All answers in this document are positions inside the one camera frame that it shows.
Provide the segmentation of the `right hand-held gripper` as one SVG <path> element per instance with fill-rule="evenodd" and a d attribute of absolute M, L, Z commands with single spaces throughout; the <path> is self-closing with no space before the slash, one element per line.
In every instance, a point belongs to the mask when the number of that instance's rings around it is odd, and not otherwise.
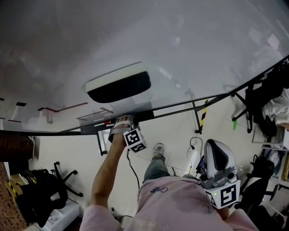
<path fill-rule="evenodd" d="M 238 201 L 240 180 L 234 154 L 229 147 L 217 140 L 208 139 L 198 168 L 200 184 L 213 207 L 221 209 Z"/>

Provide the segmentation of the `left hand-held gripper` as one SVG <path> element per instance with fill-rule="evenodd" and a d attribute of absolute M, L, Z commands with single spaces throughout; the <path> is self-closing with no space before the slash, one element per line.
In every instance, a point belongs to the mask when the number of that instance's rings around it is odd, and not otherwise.
<path fill-rule="evenodd" d="M 139 126 L 134 125 L 132 121 L 121 121 L 113 125 L 108 137 L 111 143 L 115 134 L 123 135 L 126 146 L 133 153 L 138 153 L 147 148 L 145 138 L 141 134 Z"/>

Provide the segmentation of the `person's left hand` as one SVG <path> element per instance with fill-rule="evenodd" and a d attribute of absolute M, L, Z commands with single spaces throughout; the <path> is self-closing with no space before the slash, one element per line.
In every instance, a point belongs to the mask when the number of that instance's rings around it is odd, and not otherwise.
<path fill-rule="evenodd" d="M 130 124 L 131 123 L 131 116 L 122 116 L 117 118 L 115 125 L 126 125 L 126 124 Z"/>

